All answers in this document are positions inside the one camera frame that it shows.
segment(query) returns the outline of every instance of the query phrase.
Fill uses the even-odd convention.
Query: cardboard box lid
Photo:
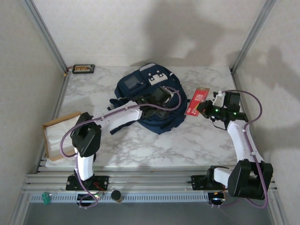
[[[45,151],[46,151],[47,158],[50,159],[51,161],[57,161],[57,160],[59,160],[61,158],[64,158],[64,156],[63,155],[57,155],[57,156],[54,156],[54,157],[49,157],[49,149],[48,149],[48,140],[47,140],[47,135],[46,135],[46,127],[52,126],[54,124],[58,124],[60,122],[69,120],[69,119],[74,118],[74,117],[79,116],[79,115],[81,115],[81,113],[80,113],[80,111],[77,111],[77,112],[71,113],[69,115],[56,118],[56,119],[54,119],[52,121],[49,121],[49,122],[46,122],[46,123],[43,124],[44,139],[45,139]],[[66,155],[73,155],[74,153],[75,153],[74,149],[71,150],[71,151],[65,152]]]

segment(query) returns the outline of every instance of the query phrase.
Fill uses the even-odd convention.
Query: white wall
[[[291,225],[300,225],[300,1],[278,0],[238,70],[242,89],[264,108],[253,133],[274,177]],[[257,103],[247,98],[252,118]]]
[[[0,21],[0,224],[7,224],[63,74],[20,0],[1,1]]]
[[[68,65],[229,66],[265,0],[34,0]]]

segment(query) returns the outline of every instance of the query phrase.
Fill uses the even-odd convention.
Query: red package
[[[189,116],[198,116],[199,112],[196,108],[199,103],[205,101],[209,91],[209,88],[197,88],[185,114]]]

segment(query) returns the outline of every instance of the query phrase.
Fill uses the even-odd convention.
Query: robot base
[[[208,182],[207,175],[194,175],[191,176],[191,183],[193,191],[200,190],[223,190],[223,185],[218,182]]]
[[[91,178],[83,181],[83,184],[89,191],[107,191],[108,179],[108,176],[92,176]],[[83,191],[76,175],[72,175],[67,178],[66,191]]]

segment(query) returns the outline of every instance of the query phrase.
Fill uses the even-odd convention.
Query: marble surface
[[[95,73],[72,75],[60,116],[75,112],[100,115],[107,112],[118,80],[137,67],[96,67]],[[227,67],[168,67],[191,98],[197,87],[212,92],[234,89]],[[74,166],[74,159],[47,160],[46,166]],[[139,123],[101,138],[94,166],[197,166],[235,165],[233,143],[226,131],[213,127],[203,116],[187,116],[171,132],[157,135]]]

